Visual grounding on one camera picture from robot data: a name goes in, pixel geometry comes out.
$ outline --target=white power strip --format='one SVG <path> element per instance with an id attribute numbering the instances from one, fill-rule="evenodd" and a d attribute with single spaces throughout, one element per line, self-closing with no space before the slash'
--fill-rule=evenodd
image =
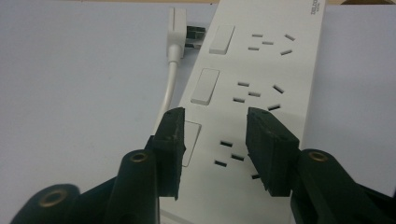
<path id="1" fill-rule="evenodd" d="M 162 223 L 289 223 L 245 145 L 250 106 L 271 110 L 301 141 L 324 0 L 221 0 L 180 102 L 186 148 L 179 199 Z"/>

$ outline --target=white cable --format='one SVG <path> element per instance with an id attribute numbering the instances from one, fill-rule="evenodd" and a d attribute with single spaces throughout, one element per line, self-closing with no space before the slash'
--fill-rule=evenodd
<path id="1" fill-rule="evenodd" d="M 160 125 L 160 122 L 163 119 L 163 114 L 169 109 L 169 105 L 171 104 L 172 95 L 175 89 L 176 75 L 177 75 L 177 63 L 170 62 L 168 84 L 166 86 L 165 96 L 163 97 L 163 104 L 161 105 L 160 112 L 158 112 L 157 121 L 155 121 L 153 134 L 157 132 L 158 126 Z"/>
<path id="2" fill-rule="evenodd" d="M 172 101 L 172 95 L 175 88 L 177 66 L 180 63 L 180 58 L 183 57 L 184 45 L 186 44 L 187 34 L 187 17 L 186 9 L 174 8 L 169 9 L 169 24 L 167 35 L 167 50 L 169 62 L 168 84 L 166 86 L 165 96 L 163 97 L 163 104 L 158 113 L 157 120 L 154 125 L 152 134 L 157 132 L 158 126 L 163 119 L 163 114 L 169 109 Z"/>

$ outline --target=outlet slot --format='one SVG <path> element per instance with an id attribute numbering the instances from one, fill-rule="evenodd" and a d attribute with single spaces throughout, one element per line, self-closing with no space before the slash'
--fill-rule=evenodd
<path id="1" fill-rule="evenodd" d="M 282 88 L 278 87 L 277 85 L 274 85 L 273 88 L 274 88 L 276 91 L 279 91 L 281 94 L 283 94 L 283 92 L 285 92 L 284 90 L 282 90 Z"/>
<path id="2" fill-rule="evenodd" d="M 222 162 L 222 161 L 215 161 L 216 165 L 222 166 L 222 167 L 227 167 L 227 163 Z"/>
<path id="3" fill-rule="evenodd" d="M 259 50 L 259 48 L 256 48 L 256 47 L 248 47 L 247 49 L 248 50 Z"/>
<path id="4" fill-rule="evenodd" d="M 255 91 L 250 91 L 250 92 L 248 93 L 248 95 L 249 95 L 249 96 L 255 96 L 255 97 L 260 97 L 260 96 L 262 96 L 260 93 L 255 92 Z"/>
<path id="5" fill-rule="evenodd" d="M 248 87 L 250 84 L 248 82 L 238 82 L 238 86 Z"/>
<path id="6" fill-rule="evenodd" d="M 242 103 L 242 104 L 243 104 L 243 103 L 245 102 L 245 99 L 234 97 L 234 98 L 233 98 L 233 101 L 234 101 L 234 102 L 237 102 L 237 103 Z"/>
<path id="7" fill-rule="evenodd" d="M 280 108 L 280 105 L 271 105 L 271 106 L 268 106 L 268 110 L 269 111 L 271 111 L 271 110 L 276 110 L 276 109 L 279 109 Z"/>
<path id="8" fill-rule="evenodd" d="M 290 54 L 290 53 L 292 53 L 292 50 L 288 49 L 288 50 L 280 52 L 280 55 L 286 55 L 286 54 Z"/>
<path id="9" fill-rule="evenodd" d="M 231 143 L 231 142 L 226 142 L 226 141 L 220 141 L 220 144 L 221 144 L 222 146 L 225 146 L 225 147 L 232 147 L 232 146 L 233 146 L 233 143 Z"/>
<path id="10" fill-rule="evenodd" d="M 285 35 L 285 37 L 287 38 L 287 39 L 289 39 L 289 40 L 291 40 L 291 41 L 294 41 L 296 38 L 294 38 L 293 36 L 291 36 L 291 35 Z"/>
<path id="11" fill-rule="evenodd" d="M 258 179 L 258 178 L 260 178 L 260 176 L 259 175 L 252 175 L 251 178 L 252 179 Z"/>
<path id="12" fill-rule="evenodd" d="M 245 159 L 245 157 L 238 156 L 235 154 L 231 154 L 231 158 L 233 158 L 234 160 L 237 160 L 237 161 L 243 161 Z"/>

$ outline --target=metal rivet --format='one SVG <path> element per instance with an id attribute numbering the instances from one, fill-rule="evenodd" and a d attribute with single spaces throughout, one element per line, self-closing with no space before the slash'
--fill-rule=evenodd
<path id="1" fill-rule="evenodd" d="M 309 157 L 314 161 L 326 161 L 328 159 L 323 153 L 316 151 L 310 152 Z"/>
<path id="2" fill-rule="evenodd" d="M 44 195 L 38 202 L 38 205 L 40 205 L 41 207 L 52 207 L 53 205 L 56 205 L 61 201 L 63 201 L 66 198 L 66 196 L 67 196 L 66 190 L 55 189 Z"/>
<path id="3" fill-rule="evenodd" d="M 141 161 L 145 161 L 148 158 L 148 155 L 145 153 L 137 153 L 135 155 L 133 155 L 130 160 L 133 162 L 141 162 Z"/>

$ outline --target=white switch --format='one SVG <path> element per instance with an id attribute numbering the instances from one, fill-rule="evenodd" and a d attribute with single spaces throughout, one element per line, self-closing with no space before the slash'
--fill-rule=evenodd
<path id="1" fill-rule="evenodd" d="M 220 25 L 216 31 L 215 38 L 210 45 L 209 53 L 211 54 L 226 54 L 228 46 L 230 45 L 231 37 L 233 36 L 233 25 Z"/>
<path id="2" fill-rule="evenodd" d="M 191 102 L 198 105 L 209 105 L 218 77 L 219 70 L 204 68 L 192 93 Z"/>
<path id="3" fill-rule="evenodd" d="M 184 122 L 184 146 L 186 151 L 183 155 L 183 166 L 189 166 L 192 152 L 194 151 L 195 143 L 197 142 L 201 124 L 192 123 L 189 121 Z"/>

